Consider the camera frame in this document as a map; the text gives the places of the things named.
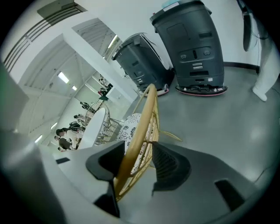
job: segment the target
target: ceiling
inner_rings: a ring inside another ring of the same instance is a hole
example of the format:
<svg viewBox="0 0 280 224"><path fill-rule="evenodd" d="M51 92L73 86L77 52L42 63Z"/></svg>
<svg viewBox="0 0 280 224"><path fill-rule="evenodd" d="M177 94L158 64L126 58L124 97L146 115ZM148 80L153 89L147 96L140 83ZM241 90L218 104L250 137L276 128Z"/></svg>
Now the ceiling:
<svg viewBox="0 0 280 224"><path fill-rule="evenodd" d="M99 19L88 21L75 27L80 34L102 56L115 34ZM69 79L66 84L58 74ZM42 143L58 122L69 100L84 86L85 81L95 73L63 39L50 43L28 66L20 87L28 95L29 101L19 120L17 130L33 140L43 135Z"/></svg>

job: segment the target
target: white table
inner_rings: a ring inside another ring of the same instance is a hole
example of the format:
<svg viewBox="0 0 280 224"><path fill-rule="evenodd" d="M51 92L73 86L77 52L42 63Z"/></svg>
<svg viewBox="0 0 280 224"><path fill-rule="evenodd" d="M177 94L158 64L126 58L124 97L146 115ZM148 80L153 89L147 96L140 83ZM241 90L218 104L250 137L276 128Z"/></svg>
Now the white table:
<svg viewBox="0 0 280 224"><path fill-rule="evenodd" d="M105 112L105 108L100 108L94 114L93 118L88 123L86 130L84 131L84 135L78 149L85 149L94 146L104 122Z"/></svg>

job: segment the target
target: ceiling light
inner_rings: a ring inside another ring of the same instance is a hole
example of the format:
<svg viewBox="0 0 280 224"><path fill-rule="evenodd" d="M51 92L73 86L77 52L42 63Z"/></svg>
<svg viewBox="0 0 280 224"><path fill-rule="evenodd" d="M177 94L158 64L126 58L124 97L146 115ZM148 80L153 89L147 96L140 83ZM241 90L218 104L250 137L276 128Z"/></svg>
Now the ceiling light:
<svg viewBox="0 0 280 224"><path fill-rule="evenodd" d="M115 41L116 38L117 38L117 35L113 38L113 40L112 40L111 43L109 44L109 47L108 47L108 48L110 48L110 47L112 46L112 44L113 44L113 42Z"/></svg>
<svg viewBox="0 0 280 224"><path fill-rule="evenodd" d="M43 137L43 135L40 135L39 138L36 139L35 143L39 142L39 140Z"/></svg>
<svg viewBox="0 0 280 224"><path fill-rule="evenodd" d="M57 122L56 122L53 126L51 126L51 129L53 129L53 127L54 127L55 125L57 125Z"/></svg>
<svg viewBox="0 0 280 224"><path fill-rule="evenodd" d="M60 79L62 79L65 83L68 83L68 82L69 82L69 79L67 79L66 76L65 76L62 72L60 72L60 73L58 74L58 77L59 77Z"/></svg>

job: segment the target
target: white column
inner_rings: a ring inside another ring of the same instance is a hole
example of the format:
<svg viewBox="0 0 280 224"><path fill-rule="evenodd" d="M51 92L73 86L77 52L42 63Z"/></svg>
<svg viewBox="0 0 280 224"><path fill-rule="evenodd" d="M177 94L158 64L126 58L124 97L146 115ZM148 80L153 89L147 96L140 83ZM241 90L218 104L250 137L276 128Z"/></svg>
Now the white column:
<svg viewBox="0 0 280 224"><path fill-rule="evenodd" d="M70 47L108 80L129 102L132 103L137 98L136 92L126 85L110 64L73 29L64 30L63 38Z"/></svg>

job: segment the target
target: gray floor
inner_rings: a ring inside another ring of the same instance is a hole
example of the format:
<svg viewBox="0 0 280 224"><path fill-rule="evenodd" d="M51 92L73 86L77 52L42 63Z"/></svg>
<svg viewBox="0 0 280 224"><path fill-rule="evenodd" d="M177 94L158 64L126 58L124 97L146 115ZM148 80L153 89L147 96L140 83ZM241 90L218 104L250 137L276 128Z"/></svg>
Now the gray floor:
<svg viewBox="0 0 280 224"><path fill-rule="evenodd" d="M160 129L177 135L182 142L165 135L160 135L160 141L212 154L258 184L264 171L277 164L280 94L271 89L267 102L261 101L252 92L256 79L253 70L226 67L228 91L215 97L180 94L174 79L170 92L158 98ZM273 88L280 92L280 83Z"/></svg>

